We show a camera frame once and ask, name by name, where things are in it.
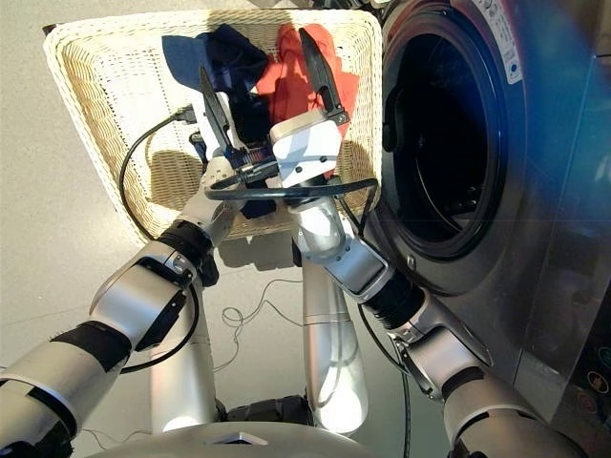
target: black garment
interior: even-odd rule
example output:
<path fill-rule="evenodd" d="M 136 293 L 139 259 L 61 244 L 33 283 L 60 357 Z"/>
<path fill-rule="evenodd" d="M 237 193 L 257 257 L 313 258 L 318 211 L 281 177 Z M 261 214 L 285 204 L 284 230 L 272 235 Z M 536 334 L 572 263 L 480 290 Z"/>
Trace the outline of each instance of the black garment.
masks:
<path fill-rule="evenodd" d="M 267 103 L 250 92 L 267 66 L 263 51 L 226 24 L 195 38 L 165 35 L 161 44 L 168 68 L 180 84 L 200 91 L 200 67 L 204 67 L 214 90 L 229 96 L 236 134 L 244 144 L 265 141 L 271 129 Z"/>

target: washing machine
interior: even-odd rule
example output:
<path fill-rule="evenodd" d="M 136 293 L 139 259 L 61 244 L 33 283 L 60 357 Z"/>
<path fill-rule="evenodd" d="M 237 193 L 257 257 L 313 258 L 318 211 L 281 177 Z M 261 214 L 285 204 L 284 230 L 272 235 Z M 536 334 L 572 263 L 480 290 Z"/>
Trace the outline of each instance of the washing machine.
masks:
<path fill-rule="evenodd" d="M 383 35 L 369 235 L 611 456 L 611 1 L 392 2 Z"/>

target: wicker basket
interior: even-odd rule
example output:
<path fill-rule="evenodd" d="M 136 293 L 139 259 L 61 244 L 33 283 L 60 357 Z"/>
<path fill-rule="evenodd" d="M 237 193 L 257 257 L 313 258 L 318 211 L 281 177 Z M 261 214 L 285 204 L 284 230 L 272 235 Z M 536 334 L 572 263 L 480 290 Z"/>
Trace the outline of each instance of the wicker basket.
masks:
<path fill-rule="evenodd" d="M 343 69 L 360 76 L 356 106 L 339 155 L 343 182 L 381 175 L 380 28 L 361 11 L 194 10 L 106 17 L 54 29 L 44 49 L 53 78 L 106 192 L 135 240 L 145 237 L 121 203 L 117 177 L 129 146 L 143 132 L 189 103 L 163 57 L 161 37 L 195 36 L 229 24 L 264 52 L 277 52 L 278 28 L 318 23 L 333 35 Z M 130 207 L 159 235 L 198 189 L 200 161 L 188 144 L 194 126 L 173 123 L 138 148 L 126 174 Z M 347 196 L 362 211 L 366 191 Z M 259 219 L 236 218 L 230 238 L 279 232 L 290 227 L 284 207 Z"/>

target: grey floor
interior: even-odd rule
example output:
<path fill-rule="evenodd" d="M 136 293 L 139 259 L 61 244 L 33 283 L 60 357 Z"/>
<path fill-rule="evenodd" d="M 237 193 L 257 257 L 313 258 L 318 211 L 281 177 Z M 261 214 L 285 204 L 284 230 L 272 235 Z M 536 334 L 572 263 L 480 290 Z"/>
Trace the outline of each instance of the grey floor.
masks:
<path fill-rule="evenodd" d="M 0 365 L 14 362 L 38 343 L 82 322 L 98 286 L 136 251 L 47 70 L 40 28 L 89 17 L 218 4 L 214 0 L 0 2 Z M 224 5 L 244 9 L 291 6 L 285 0 L 232 0 Z M 234 350 L 231 330 L 221 322 L 221 309 L 227 305 L 251 309 L 268 281 L 301 278 L 299 269 L 290 267 L 289 241 L 287 234 L 280 234 L 254 239 L 249 245 L 245 241 L 226 243 L 222 248 L 221 280 L 205 296 L 216 363 L 225 361 Z M 276 284 L 268 298 L 299 320 L 301 285 Z M 404 431 L 400 378 L 355 318 L 370 407 L 367 422 L 353 438 L 379 456 L 398 457 Z M 239 357 L 217 377 L 218 396 L 228 406 L 303 392 L 299 329 L 265 308 L 246 327 L 241 340 Z M 273 352 L 265 342 L 274 343 Z M 85 427 L 115 438 L 146 430 L 150 427 L 148 397 L 146 371 L 122 376 Z M 441 407 L 429 403 L 414 387 L 411 403 L 411 456 L 445 456 L 448 444 Z M 104 436 L 100 440 L 105 447 L 115 445 Z M 87 432 L 75 439 L 74 447 L 75 457 L 100 451 Z"/>

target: clothing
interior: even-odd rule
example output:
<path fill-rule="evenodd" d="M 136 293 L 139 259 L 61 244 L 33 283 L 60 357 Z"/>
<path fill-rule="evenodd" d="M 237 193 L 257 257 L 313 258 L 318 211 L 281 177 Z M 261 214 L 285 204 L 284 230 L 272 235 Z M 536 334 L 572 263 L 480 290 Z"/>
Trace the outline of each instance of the clothing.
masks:
<path fill-rule="evenodd" d="M 168 68 L 180 84 L 200 91 L 200 67 L 204 67 L 215 92 L 229 96 L 231 115 L 243 143 L 267 138 L 271 129 L 267 103 L 250 92 L 267 65 L 263 51 L 226 24 L 195 38 L 165 35 L 161 45 Z"/>
<path fill-rule="evenodd" d="M 358 91 L 358 75 L 342 71 L 342 59 L 335 54 L 333 37 L 323 26 L 311 24 L 305 30 L 314 38 L 327 60 L 342 105 L 348 115 L 352 116 Z M 279 60 L 276 61 L 273 55 L 269 56 L 269 65 L 256 85 L 257 92 L 267 99 L 272 125 L 316 108 L 324 108 L 321 97 L 314 93 L 308 82 L 301 40 L 292 24 L 280 27 L 277 45 Z M 339 129 L 342 136 L 346 135 L 348 124 Z"/>

